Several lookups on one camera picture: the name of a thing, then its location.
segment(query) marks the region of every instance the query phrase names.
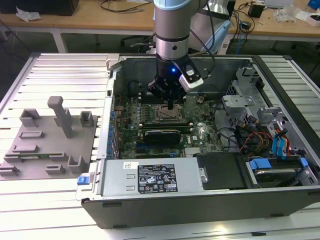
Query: electronic device on desk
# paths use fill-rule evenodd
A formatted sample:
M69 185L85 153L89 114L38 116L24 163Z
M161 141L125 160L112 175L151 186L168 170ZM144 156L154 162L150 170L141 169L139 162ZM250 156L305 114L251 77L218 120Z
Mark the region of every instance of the electronic device on desk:
M15 14L17 8L27 12L72 16L78 6L79 0L0 0L2 14Z
M320 8L320 0L310 0L308 6L314 10Z
M265 4L253 2L250 5L248 15L252 18L260 18L265 7Z
M264 0L264 4L269 9L282 9L284 6L293 4L294 0Z

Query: power supply label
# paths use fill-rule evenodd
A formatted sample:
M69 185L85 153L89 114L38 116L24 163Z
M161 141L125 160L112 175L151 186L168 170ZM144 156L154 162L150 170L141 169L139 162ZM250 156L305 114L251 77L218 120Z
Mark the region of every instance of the power supply label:
M175 165L139 165L138 191L141 194L178 192Z

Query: vertical gray post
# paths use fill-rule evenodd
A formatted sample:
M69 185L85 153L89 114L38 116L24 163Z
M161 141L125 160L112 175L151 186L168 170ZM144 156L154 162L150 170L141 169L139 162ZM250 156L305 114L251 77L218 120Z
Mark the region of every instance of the vertical gray post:
M61 96L51 96L47 102L48 107L53 109L57 120L67 139L72 137L71 119L67 117L66 111L62 107L64 99Z

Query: white paper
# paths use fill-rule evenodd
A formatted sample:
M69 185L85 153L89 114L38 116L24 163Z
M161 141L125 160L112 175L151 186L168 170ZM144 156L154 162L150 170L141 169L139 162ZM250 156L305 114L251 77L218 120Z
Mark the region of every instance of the white paper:
M308 17L311 16L312 13L310 12L307 12L307 11L299 11L294 17L296 19L300 19L302 21L305 21Z
M139 162L138 161L125 161L123 163L123 169L138 169Z
M23 11L17 7L16 11L17 13L15 14L18 18L22 19L23 21L29 22L32 20L39 20L42 19L40 17L40 14L38 12L28 12L28 11Z

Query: blue latch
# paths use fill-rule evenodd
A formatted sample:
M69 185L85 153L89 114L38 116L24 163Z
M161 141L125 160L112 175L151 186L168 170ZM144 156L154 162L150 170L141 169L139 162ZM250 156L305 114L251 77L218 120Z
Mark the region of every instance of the blue latch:
M249 164L252 170L272 168L267 158L254 158L249 162Z
M78 176L76 184L89 185L90 184L90 177L89 176Z
M304 168L308 167L308 162L307 162L307 160L306 160L304 157L302 157L302 158L300 159L300 161L301 161L301 164L302 164L302 166L303 166Z

